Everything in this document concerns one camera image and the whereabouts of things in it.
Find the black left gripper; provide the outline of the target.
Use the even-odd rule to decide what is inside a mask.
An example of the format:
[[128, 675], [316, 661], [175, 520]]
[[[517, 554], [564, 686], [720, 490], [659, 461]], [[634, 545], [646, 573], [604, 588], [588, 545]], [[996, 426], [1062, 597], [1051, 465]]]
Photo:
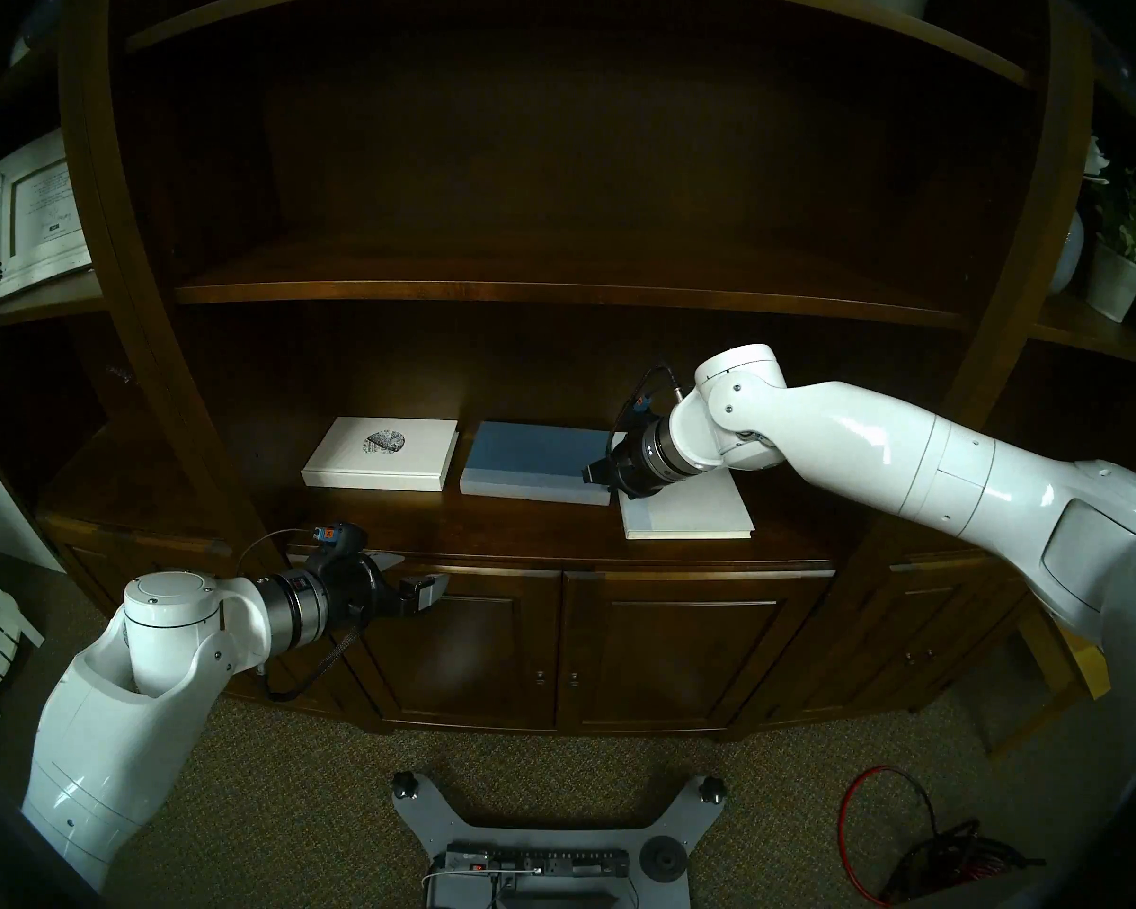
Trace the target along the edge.
[[404, 556], [365, 552], [367, 537], [323, 541], [312, 554], [312, 575], [321, 584], [327, 612], [324, 629], [365, 627], [377, 617], [412, 618], [431, 610], [445, 594], [451, 576], [407, 576], [395, 586], [385, 579]]

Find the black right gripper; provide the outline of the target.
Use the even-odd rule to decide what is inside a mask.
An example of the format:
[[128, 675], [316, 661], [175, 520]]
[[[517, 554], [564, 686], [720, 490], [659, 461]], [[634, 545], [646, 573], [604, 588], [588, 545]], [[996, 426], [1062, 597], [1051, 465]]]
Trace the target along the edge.
[[630, 499], [654, 497], [668, 485], [657, 447], [658, 422], [611, 430], [603, 456], [583, 467], [586, 485], [600, 485]]

